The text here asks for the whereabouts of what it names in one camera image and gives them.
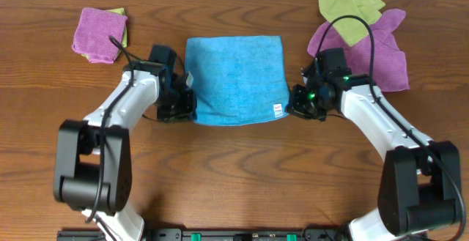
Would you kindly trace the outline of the blue microfiber cloth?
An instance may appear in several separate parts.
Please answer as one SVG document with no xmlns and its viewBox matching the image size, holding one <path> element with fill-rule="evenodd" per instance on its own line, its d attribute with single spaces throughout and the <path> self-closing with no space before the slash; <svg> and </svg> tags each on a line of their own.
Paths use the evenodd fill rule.
<svg viewBox="0 0 469 241">
<path fill-rule="evenodd" d="M 251 125 L 288 116 L 280 36 L 192 37 L 185 70 L 193 76 L 199 125 Z"/>
</svg>

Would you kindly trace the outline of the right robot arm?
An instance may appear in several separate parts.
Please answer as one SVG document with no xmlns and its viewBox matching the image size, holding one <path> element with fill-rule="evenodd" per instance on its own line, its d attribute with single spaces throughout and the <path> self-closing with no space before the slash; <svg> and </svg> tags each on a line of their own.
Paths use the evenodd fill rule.
<svg viewBox="0 0 469 241">
<path fill-rule="evenodd" d="M 292 88 L 288 114 L 324 121 L 335 110 L 353 122 L 384 160 L 377 208 L 347 226 L 350 240 L 422 240 L 425 231 L 464 226 L 458 149 L 414 128 L 341 48 L 319 52 Z"/>
</svg>

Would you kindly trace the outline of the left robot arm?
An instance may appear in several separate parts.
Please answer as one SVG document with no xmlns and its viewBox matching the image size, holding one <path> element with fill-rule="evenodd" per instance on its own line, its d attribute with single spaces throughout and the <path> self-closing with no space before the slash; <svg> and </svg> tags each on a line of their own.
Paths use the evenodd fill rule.
<svg viewBox="0 0 469 241">
<path fill-rule="evenodd" d="M 98 228 L 62 230 L 58 240 L 142 240 L 144 219 L 129 202 L 130 134 L 152 105 L 159 122 L 196 118 L 193 77 L 174 71 L 181 59 L 173 49 L 155 45 L 147 60 L 126 57 L 122 79 L 109 97 L 82 120 L 66 119 L 59 127 L 54 198 Z"/>
</svg>

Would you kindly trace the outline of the purple unfolded cloth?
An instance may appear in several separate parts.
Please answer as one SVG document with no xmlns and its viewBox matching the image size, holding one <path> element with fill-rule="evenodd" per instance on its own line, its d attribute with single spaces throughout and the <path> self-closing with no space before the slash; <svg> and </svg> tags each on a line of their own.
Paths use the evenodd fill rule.
<svg viewBox="0 0 469 241">
<path fill-rule="evenodd" d="M 393 36 L 405 16 L 403 10 L 386 10 L 370 26 L 374 36 L 373 79 L 382 92 L 400 92 L 410 88 L 406 55 L 399 49 Z M 343 48 L 347 66 L 352 73 L 369 73 L 370 38 L 365 37 L 350 47 L 334 28 L 327 29 L 328 25 L 329 22 L 324 22 L 316 30 L 307 47 L 308 53 L 313 56 L 319 46 L 323 49 Z"/>
</svg>

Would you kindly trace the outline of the green unfolded cloth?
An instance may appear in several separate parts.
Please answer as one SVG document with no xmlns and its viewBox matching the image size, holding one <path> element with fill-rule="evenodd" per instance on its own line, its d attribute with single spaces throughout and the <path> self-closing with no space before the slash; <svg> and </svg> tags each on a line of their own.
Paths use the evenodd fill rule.
<svg viewBox="0 0 469 241">
<path fill-rule="evenodd" d="M 380 10 L 385 6 L 383 0 L 318 0 L 320 13 L 327 22 L 352 15 L 364 20 L 368 25 L 376 23 L 381 17 Z M 369 35 L 363 24 L 354 18 L 344 18 L 333 24 L 348 46 L 352 47 Z"/>
</svg>

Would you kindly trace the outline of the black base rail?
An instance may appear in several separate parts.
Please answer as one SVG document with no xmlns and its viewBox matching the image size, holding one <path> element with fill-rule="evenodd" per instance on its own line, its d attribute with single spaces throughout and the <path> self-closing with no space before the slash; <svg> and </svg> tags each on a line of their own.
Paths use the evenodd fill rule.
<svg viewBox="0 0 469 241">
<path fill-rule="evenodd" d="M 187 230 L 187 229 L 136 229 L 77 230 L 57 232 L 57 241 L 87 240 L 141 240 L 141 241 L 351 241 L 342 229 L 307 228 L 304 230 Z"/>
</svg>

